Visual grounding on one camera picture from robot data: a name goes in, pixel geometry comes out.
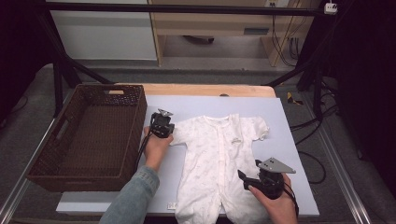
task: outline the gray sleeve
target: gray sleeve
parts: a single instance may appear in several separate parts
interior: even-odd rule
[[[142,166],[107,208],[100,223],[143,223],[149,203],[160,186],[157,173]]]

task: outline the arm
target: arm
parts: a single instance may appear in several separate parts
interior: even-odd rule
[[[285,183],[291,186],[290,179],[283,174]],[[261,191],[249,186],[250,192],[264,205],[270,218],[275,224],[295,224],[297,223],[297,215],[294,208],[294,202],[291,197],[285,192],[275,200],[267,198]]]
[[[103,214],[100,223],[143,223],[149,202],[160,186],[157,172],[173,137],[152,135],[146,145],[146,164],[140,167]]]

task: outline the gray floor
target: gray floor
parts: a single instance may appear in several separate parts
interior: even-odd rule
[[[182,36],[168,38],[165,48],[164,63],[161,67],[138,63],[115,67],[96,67],[102,76],[118,82],[159,82],[159,83],[211,83],[211,84],[247,84],[260,85],[273,80],[291,70],[284,64],[270,67],[258,38],[216,37],[212,45],[202,40],[191,40]],[[84,81],[92,81],[85,75]],[[284,85],[276,87],[276,96],[282,101],[288,122],[296,125],[311,118],[307,102],[304,105],[290,104],[287,93],[295,100],[304,100],[302,94],[295,90],[291,79]],[[323,99],[323,110],[335,104],[328,95]],[[54,109],[53,75],[51,69],[42,69],[31,84],[25,97],[21,99],[20,108],[12,113],[6,126],[0,130],[0,203],[6,201],[8,194],[18,181],[25,165],[30,160],[35,148],[52,120]],[[293,132],[295,141],[299,141],[313,128],[307,127]],[[374,166],[368,161],[360,161],[356,148],[350,140],[349,133],[336,113],[327,117],[322,127],[331,137],[340,158],[344,162],[355,190],[373,223],[396,223],[396,202],[384,186]],[[315,156],[326,168],[327,177],[321,184],[312,184],[311,189],[320,212],[319,217],[301,218],[301,223],[355,223],[350,212],[345,194],[339,187],[329,160],[323,150],[323,143],[318,133],[297,146],[298,150]],[[321,179],[323,173],[314,160],[301,154],[308,179]],[[35,184],[29,185],[26,194],[17,207],[14,218],[39,218],[58,220],[97,220],[98,217],[70,217],[55,212],[60,193],[48,193]],[[148,218],[147,223],[173,223],[172,218]],[[219,223],[227,223],[221,218]]]

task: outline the table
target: table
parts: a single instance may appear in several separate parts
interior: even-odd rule
[[[240,85],[143,85],[148,100],[146,125],[150,115],[158,107],[175,113],[172,117],[173,122],[199,116],[202,113],[222,116],[224,113],[237,111],[241,117],[262,115],[272,128],[268,140],[253,144],[255,158],[264,161],[270,156],[275,157],[294,168],[297,174],[290,175],[290,179],[300,206],[300,214],[302,217],[318,216],[318,208],[298,157],[283,108],[272,88]],[[231,97],[218,97],[222,94]],[[217,105],[216,111],[205,105]],[[184,151],[183,146],[169,148],[159,172],[161,185],[148,208],[148,215],[174,214],[172,203],[176,201]],[[117,195],[117,192],[64,192],[57,212],[68,215],[100,216]]]

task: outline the brown wicker basket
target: brown wicker basket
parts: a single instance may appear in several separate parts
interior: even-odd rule
[[[139,85],[78,85],[27,178],[49,191],[118,191],[132,177],[146,116]]]

